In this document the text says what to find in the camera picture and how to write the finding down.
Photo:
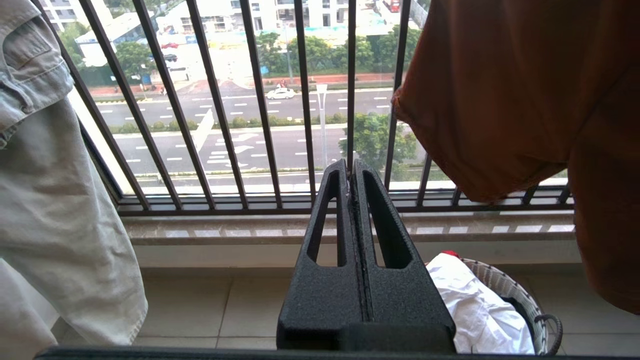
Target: floor tile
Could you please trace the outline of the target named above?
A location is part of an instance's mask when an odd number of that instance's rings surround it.
[[[229,286],[225,279],[145,279],[149,311],[139,336],[217,336]]]
[[[220,338],[218,348],[276,350],[276,338]]]
[[[276,336],[289,279],[236,279],[231,286],[220,336]]]
[[[529,275],[527,278],[542,310],[560,318],[565,334],[640,334],[640,316],[607,303],[589,287],[584,276]]]
[[[139,347],[198,347],[216,348],[218,338],[149,338],[138,337],[133,346]]]
[[[563,349],[567,355],[640,356],[637,334],[566,334]]]

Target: window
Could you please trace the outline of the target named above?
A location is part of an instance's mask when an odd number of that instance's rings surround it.
[[[260,17],[253,18],[253,27],[256,30],[262,30],[262,19]]]

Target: parked car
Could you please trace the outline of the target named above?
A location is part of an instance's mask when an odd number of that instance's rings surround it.
[[[291,99],[296,92],[290,88],[278,88],[267,93],[267,99]]]

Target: metal bar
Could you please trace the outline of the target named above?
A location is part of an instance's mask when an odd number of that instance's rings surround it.
[[[409,28],[409,12],[412,0],[403,0],[400,10],[400,37],[398,39],[398,49],[396,54],[396,74],[394,77],[394,93],[402,84],[402,74],[404,72],[404,53],[406,51],[406,35]],[[389,190],[391,182],[391,170],[394,165],[394,147],[396,146],[396,109],[391,108],[389,117],[389,144],[387,145],[387,164],[385,166],[385,188]]]
[[[104,159],[102,159],[98,148],[96,148],[93,140],[89,136],[89,133],[87,133],[84,125],[80,121],[80,118],[78,118],[78,124],[80,125],[80,135],[82,136],[84,146],[89,153],[89,157],[93,161],[93,164],[96,167],[96,171],[98,172],[98,174],[100,174],[100,178],[102,179],[104,187],[109,193],[109,197],[111,197],[113,205],[117,206],[120,202],[120,199],[122,199],[122,192],[120,191],[118,185],[115,183],[113,174],[111,173],[111,171],[109,171],[109,167],[107,167],[107,165],[104,163]]]
[[[100,44],[100,48],[102,48],[102,52],[104,53],[104,56],[107,58],[107,62],[111,67],[113,76],[116,78],[116,81],[120,86],[120,91],[122,91],[122,95],[127,101],[127,105],[131,110],[131,115],[133,115],[133,118],[140,129],[140,134],[142,135],[142,139],[144,139],[145,145],[147,146],[149,153],[151,154],[151,157],[154,160],[154,163],[156,163],[156,167],[158,169],[158,172],[160,173],[160,176],[162,177],[162,180],[164,181],[164,185],[169,191],[169,196],[172,198],[173,204],[175,205],[175,207],[177,209],[181,209],[182,204],[180,203],[180,198],[178,197],[178,194],[175,191],[173,182],[169,177],[169,173],[167,172],[166,167],[164,166],[162,158],[160,157],[160,153],[158,152],[156,143],[151,137],[149,128],[147,127],[147,123],[145,122],[142,116],[142,112],[138,107],[138,103],[136,102],[136,99],[133,96],[133,93],[131,92],[129,85],[126,82],[125,74],[122,71],[122,68],[120,67],[118,60],[116,59],[114,50],[111,48],[111,41],[107,37],[107,34],[105,33],[104,28],[100,23],[100,20],[95,11],[95,8],[93,7],[93,3],[91,1],[81,1],[80,5],[84,10],[84,14],[87,17],[87,20],[89,21],[89,25],[91,25],[91,29],[95,34],[96,40],[98,40],[98,43]]]
[[[456,186],[456,189],[453,190],[453,196],[451,197],[451,206],[458,206],[460,195],[462,195],[462,191]]]
[[[567,184],[562,189],[562,192],[560,193],[560,196],[558,197],[558,204],[566,204],[566,201],[569,199],[569,196],[571,196],[571,190],[569,189],[569,184]]]
[[[307,166],[309,167],[309,190],[311,203],[316,201],[316,169],[314,166],[314,144],[311,133],[311,112],[309,110],[309,80],[307,74],[307,52],[305,48],[305,23],[302,14],[302,0],[294,1],[296,34],[298,36],[298,59],[300,59],[300,90],[302,91],[302,114],[305,119],[305,139],[307,141]]]
[[[422,177],[420,178],[420,188],[418,189],[418,198],[416,206],[422,206],[424,202],[424,192],[427,189],[427,181],[429,181],[429,171],[431,171],[431,156],[429,154],[424,158],[424,168],[422,168]]]
[[[189,8],[189,14],[191,16],[191,24],[193,26],[193,33],[196,36],[198,42],[198,48],[200,49],[200,56],[202,57],[202,65],[204,65],[204,71],[207,74],[207,81],[209,82],[209,90],[211,91],[211,97],[213,98],[213,104],[216,108],[216,114],[218,116],[218,122],[220,123],[220,131],[222,137],[225,140],[225,147],[227,148],[227,155],[229,156],[229,162],[231,162],[231,170],[234,173],[234,179],[236,180],[236,186],[238,188],[238,195],[240,196],[240,202],[244,209],[249,208],[249,203],[246,200],[246,192],[244,191],[244,184],[242,181],[242,175],[240,168],[238,167],[238,161],[236,152],[234,150],[233,140],[231,140],[231,132],[227,122],[227,116],[225,115],[225,108],[222,104],[222,97],[220,95],[220,89],[218,88],[218,80],[216,73],[213,71],[213,65],[211,62],[211,55],[209,54],[209,43],[202,26],[202,20],[200,18],[200,12],[195,0],[187,0],[187,7]]]
[[[120,168],[122,169],[122,173],[127,178],[127,181],[129,182],[129,185],[131,186],[133,193],[135,194],[136,198],[138,198],[138,201],[140,201],[142,208],[144,210],[149,210],[150,208],[149,201],[145,197],[145,194],[142,192],[142,189],[140,188],[140,184],[138,183],[138,180],[136,180],[136,177],[134,176],[133,172],[131,171],[129,164],[125,161],[124,155],[122,155],[122,151],[120,151],[118,144],[113,138],[113,135],[109,130],[109,126],[107,126],[106,122],[104,121],[104,118],[102,117],[102,114],[98,109],[98,106],[95,104],[95,101],[93,101],[93,98],[89,93],[89,89],[87,89],[86,85],[84,84],[84,81],[80,77],[80,73],[78,72],[76,66],[74,65],[74,62],[71,60],[71,56],[69,56],[67,49],[65,49],[65,46],[62,44],[62,41],[60,40],[58,33],[56,32],[53,25],[51,24],[51,21],[46,15],[44,15],[45,12],[40,2],[38,0],[32,0],[32,2],[40,10],[40,12],[42,12],[43,14],[42,17],[46,21],[47,25],[49,25],[49,27],[51,28],[53,35],[56,37],[56,41],[58,42],[58,47],[60,48],[60,53],[62,55],[62,58],[67,63],[67,66],[69,67],[69,71],[71,72],[71,77],[74,79],[74,83],[76,84],[76,90],[78,91],[80,98],[82,98],[84,105],[89,111],[89,114],[91,114],[91,116],[93,117],[95,124],[97,125],[98,129],[100,130],[100,133],[102,134],[102,137],[104,138],[105,142],[107,143],[107,146],[109,147],[109,150],[111,150],[111,152],[113,153],[113,156],[115,157],[116,162],[118,163],[118,166],[120,166]]]
[[[527,191],[524,193],[524,196],[522,197],[522,204],[525,204],[525,205],[530,204],[531,199],[533,199],[533,195],[536,193],[537,189],[538,189],[538,185],[534,185],[528,188]]]
[[[151,54],[156,61],[158,73],[160,73],[160,78],[162,79],[164,88],[166,89],[169,103],[171,104],[173,113],[175,114],[175,120],[178,122],[178,126],[180,127],[182,139],[184,140],[184,144],[187,147],[187,152],[189,152],[189,157],[191,158],[193,168],[195,169],[196,175],[198,176],[198,182],[202,187],[202,192],[204,193],[205,199],[207,199],[209,208],[213,209],[215,208],[215,203],[213,201],[213,196],[211,195],[209,182],[204,172],[204,168],[202,167],[200,157],[198,156],[198,150],[196,149],[196,145],[193,142],[191,133],[189,132],[189,126],[187,125],[187,120],[184,117],[184,112],[182,112],[182,106],[180,106],[180,102],[178,101],[178,94],[173,87],[173,81],[171,80],[169,69],[167,69],[166,63],[164,62],[162,50],[160,50],[160,44],[158,44],[158,40],[156,38],[156,31],[151,24],[147,6],[145,5],[145,2],[143,0],[134,0],[133,6],[135,6],[136,8],[136,12],[138,13],[138,17],[140,18],[140,26],[145,32],[149,48],[151,49]]]
[[[356,10],[358,0],[349,0],[349,31],[347,42],[347,169],[353,168],[353,122],[355,119],[356,87]]]
[[[280,196],[280,183],[278,182],[278,172],[276,167],[276,157],[273,153],[273,141],[271,130],[269,129],[269,117],[267,116],[267,104],[264,100],[264,88],[262,87],[262,75],[260,74],[260,60],[258,59],[258,48],[255,45],[255,34],[253,33],[253,18],[249,0],[240,0],[242,18],[244,22],[244,32],[246,33],[246,43],[249,47],[249,58],[253,70],[253,82],[255,83],[255,95],[258,98],[258,108],[262,119],[262,131],[264,132],[264,145],[267,148],[267,158],[271,169],[271,181],[273,182],[273,192],[276,197],[278,207],[282,207],[282,197]]]

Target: streetlight pole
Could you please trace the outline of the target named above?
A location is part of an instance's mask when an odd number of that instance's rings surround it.
[[[326,160],[326,122],[324,119],[324,100],[326,99],[327,84],[316,84],[316,94],[318,95],[318,106],[320,109],[320,142],[322,143],[322,165],[327,166]]]
[[[293,71],[291,70],[291,55],[289,55],[289,37],[287,29],[284,27],[284,21],[280,21],[280,27],[284,30],[284,42],[287,44],[287,65],[289,66],[289,84],[293,83]]]

